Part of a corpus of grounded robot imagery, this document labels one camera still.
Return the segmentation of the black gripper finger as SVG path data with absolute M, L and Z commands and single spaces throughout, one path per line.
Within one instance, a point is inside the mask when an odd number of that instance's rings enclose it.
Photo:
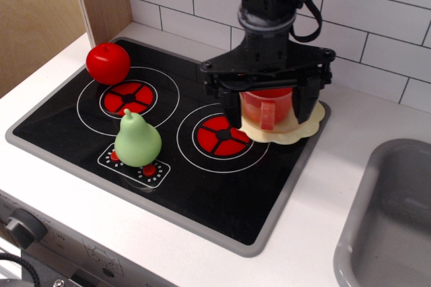
M 320 83 L 311 82 L 307 85 L 297 86 L 292 92 L 292 107 L 299 124 L 309 120 L 312 111 L 319 99 Z
M 227 120 L 236 129 L 240 129 L 242 126 L 241 119 L 241 101 L 240 96 L 236 92 L 229 90 L 222 92 L 222 105 L 224 107 L 224 113 Z

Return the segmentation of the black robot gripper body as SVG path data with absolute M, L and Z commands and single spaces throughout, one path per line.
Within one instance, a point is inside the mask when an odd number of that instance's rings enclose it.
M 270 37 L 247 32 L 235 49 L 200 65 L 205 93 L 220 97 L 222 90 L 293 88 L 296 98 L 318 98 L 331 83 L 336 57 L 332 49 L 309 45 L 319 33 L 298 36 L 290 29 Z

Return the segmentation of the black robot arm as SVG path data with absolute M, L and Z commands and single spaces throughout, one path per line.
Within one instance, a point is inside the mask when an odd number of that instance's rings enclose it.
M 238 21 L 245 31 L 243 41 L 200 65 L 206 94 L 221 100 L 235 128 L 242 125 L 241 92 L 292 88 L 294 114 L 303 123 L 310 118 L 320 91 L 331 83 L 335 51 L 309 44 L 321 31 L 308 36 L 294 31 L 296 12 L 302 7 L 318 25 L 323 23 L 313 0 L 241 0 Z

